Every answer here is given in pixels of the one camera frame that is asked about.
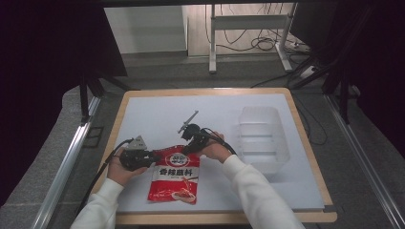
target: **transparent plastic box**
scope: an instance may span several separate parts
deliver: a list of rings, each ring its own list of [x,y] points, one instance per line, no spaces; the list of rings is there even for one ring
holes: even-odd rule
[[[244,107],[239,118],[242,160],[275,175],[289,160],[283,124],[273,107]]]

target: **gray floor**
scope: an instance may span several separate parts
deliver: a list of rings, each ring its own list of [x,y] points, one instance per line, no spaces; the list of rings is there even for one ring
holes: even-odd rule
[[[118,77],[133,88],[175,89],[212,87],[250,87],[258,82],[284,73],[276,55],[219,58],[218,72],[208,73],[207,58],[170,56],[137,59],[124,55],[129,77]],[[309,131],[312,149],[327,183],[338,213],[335,223],[305,224],[307,228],[393,228],[372,187],[362,172],[347,139],[337,125],[325,97],[320,91],[319,79],[293,97],[301,118]],[[99,142],[87,138],[76,165],[66,184],[48,228],[69,228],[75,219],[75,210],[90,181],[96,173],[107,139],[116,118],[124,91],[104,82],[106,90],[93,123],[102,128]],[[286,79],[271,81],[265,87],[284,87]],[[37,159],[8,202],[0,210],[0,228],[29,228],[47,194],[54,175],[80,123],[78,89],[67,92],[63,110]],[[351,126],[358,140],[394,200],[405,212],[405,161],[390,142],[357,108],[355,100],[349,103]],[[140,226],[141,228],[190,228]],[[238,226],[232,228],[249,228]]]

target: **package label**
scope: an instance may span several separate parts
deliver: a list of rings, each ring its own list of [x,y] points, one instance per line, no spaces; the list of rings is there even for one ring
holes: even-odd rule
[[[183,155],[184,146],[177,145],[156,151],[156,162],[148,200],[197,202],[200,158],[194,154]]]

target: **white jacket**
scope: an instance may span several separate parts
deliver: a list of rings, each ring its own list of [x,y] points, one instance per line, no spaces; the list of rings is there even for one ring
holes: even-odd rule
[[[224,162],[223,170],[254,229],[305,228],[267,179],[253,166],[244,164],[237,156],[230,156]],[[114,228],[117,198],[122,189],[121,185],[106,178],[100,190],[90,196],[89,203],[71,228]]]

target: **human hand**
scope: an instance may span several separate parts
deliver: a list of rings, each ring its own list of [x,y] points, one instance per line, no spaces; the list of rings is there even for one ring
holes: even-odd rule
[[[119,156],[122,154],[123,151],[124,148],[118,149],[116,155],[113,156],[113,158],[111,159],[108,166],[107,178],[117,182],[122,186],[125,186],[133,176],[143,174],[148,168],[142,167],[136,169],[135,171],[126,170],[124,167],[122,167],[121,162],[119,161]]]
[[[211,134],[216,137],[220,137],[221,139],[224,139],[224,135],[219,134],[217,132],[214,132]],[[206,147],[203,148],[200,152],[197,153],[198,155],[205,155],[208,158],[211,159],[218,159],[221,163],[224,163],[228,157],[230,157],[232,154],[223,146],[220,144],[218,141],[209,139]]]

